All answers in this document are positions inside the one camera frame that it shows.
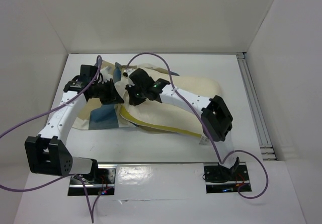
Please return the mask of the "blue beige patchwork pillowcase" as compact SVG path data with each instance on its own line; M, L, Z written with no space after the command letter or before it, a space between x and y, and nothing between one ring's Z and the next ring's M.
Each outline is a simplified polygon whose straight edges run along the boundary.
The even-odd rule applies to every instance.
M101 69L104 78L114 81L116 90L122 98L127 96L125 90L127 80L123 76L125 68L125 65L121 65L118 62L110 63L103 61ZM120 115L121 107L121 104L103 105L99 99L90 99L78 114L72 127L78 130L134 127L135 124Z

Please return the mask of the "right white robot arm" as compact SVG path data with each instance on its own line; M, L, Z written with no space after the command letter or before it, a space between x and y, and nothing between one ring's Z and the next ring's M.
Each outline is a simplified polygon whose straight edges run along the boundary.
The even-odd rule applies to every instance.
M123 75L128 79L125 89L130 105L138 106L150 100L194 114L215 150L221 174L226 177L235 174L239 157L234 153L231 138L233 117L220 96L209 98L185 91L174 85L172 76L169 76L169 80L159 78L155 81L141 68L128 68Z

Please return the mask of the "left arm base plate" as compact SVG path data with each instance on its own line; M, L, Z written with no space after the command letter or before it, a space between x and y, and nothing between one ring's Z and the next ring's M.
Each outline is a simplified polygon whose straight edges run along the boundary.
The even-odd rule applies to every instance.
M73 176L68 186L68 196L85 196L84 186L88 196L112 196L115 194L116 165L99 164L95 177L90 175Z

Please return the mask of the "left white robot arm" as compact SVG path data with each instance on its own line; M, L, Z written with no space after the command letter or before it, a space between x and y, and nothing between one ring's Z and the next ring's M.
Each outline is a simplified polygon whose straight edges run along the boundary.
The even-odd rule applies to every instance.
M102 171L95 159L74 157L66 147L67 137L89 99L96 98L103 105L123 103L112 79L90 84L90 78L78 76L69 81L64 89L59 110L55 111L47 125L25 141L30 171L35 174L66 177L82 175L94 182Z

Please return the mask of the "cream quilted pillow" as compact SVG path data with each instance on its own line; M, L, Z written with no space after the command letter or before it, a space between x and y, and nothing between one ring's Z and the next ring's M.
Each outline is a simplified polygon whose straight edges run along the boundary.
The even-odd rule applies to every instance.
M169 76L165 69L151 65L131 67L144 70L154 81L164 79L169 82L160 94L161 101L146 99L143 103L133 106L125 89L128 78L121 77L116 89L124 100L119 108L122 118L129 122L154 130L175 132L200 137L203 129L198 120L202 108L206 108L210 99L220 95L219 84L207 78Z

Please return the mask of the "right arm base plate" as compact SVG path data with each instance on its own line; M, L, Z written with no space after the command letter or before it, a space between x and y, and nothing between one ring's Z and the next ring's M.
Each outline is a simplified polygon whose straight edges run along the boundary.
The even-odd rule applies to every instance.
M206 193L252 192L246 164L242 163L230 176L221 171L217 164L204 165L202 179L205 181Z

